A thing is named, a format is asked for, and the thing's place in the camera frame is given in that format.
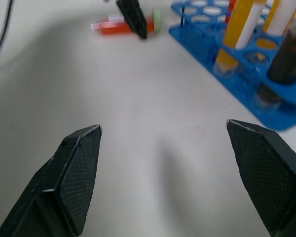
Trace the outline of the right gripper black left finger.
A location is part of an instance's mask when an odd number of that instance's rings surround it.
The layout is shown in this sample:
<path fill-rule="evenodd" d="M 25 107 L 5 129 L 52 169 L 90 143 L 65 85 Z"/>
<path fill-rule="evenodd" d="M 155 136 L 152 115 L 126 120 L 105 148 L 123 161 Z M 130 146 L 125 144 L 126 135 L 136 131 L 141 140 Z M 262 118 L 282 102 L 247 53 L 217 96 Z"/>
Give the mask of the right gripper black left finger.
<path fill-rule="evenodd" d="M 34 174 L 0 226 L 0 237 L 78 237 L 97 173 L 102 127 L 66 136 Z"/>

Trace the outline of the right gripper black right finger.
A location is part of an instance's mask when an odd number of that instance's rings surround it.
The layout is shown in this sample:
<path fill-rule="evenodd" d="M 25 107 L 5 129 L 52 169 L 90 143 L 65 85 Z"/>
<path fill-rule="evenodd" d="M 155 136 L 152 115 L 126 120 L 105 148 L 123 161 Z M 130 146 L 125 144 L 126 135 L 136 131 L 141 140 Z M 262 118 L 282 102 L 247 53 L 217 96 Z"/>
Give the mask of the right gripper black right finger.
<path fill-rule="evenodd" d="M 272 237 L 296 237 L 296 152 L 273 130 L 226 122 L 243 185 Z"/>

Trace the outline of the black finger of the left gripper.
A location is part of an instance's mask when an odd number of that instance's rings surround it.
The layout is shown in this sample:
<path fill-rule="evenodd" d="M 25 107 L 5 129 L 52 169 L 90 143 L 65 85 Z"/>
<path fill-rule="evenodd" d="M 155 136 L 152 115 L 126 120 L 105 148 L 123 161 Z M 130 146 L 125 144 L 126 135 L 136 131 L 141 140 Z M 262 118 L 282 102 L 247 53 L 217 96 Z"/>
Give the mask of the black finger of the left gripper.
<path fill-rule="evenodd" d="M 116 5 L 131 30 L 141 39 L 148 37 L 147 22 L 137 0 L 117 0 Z"/>

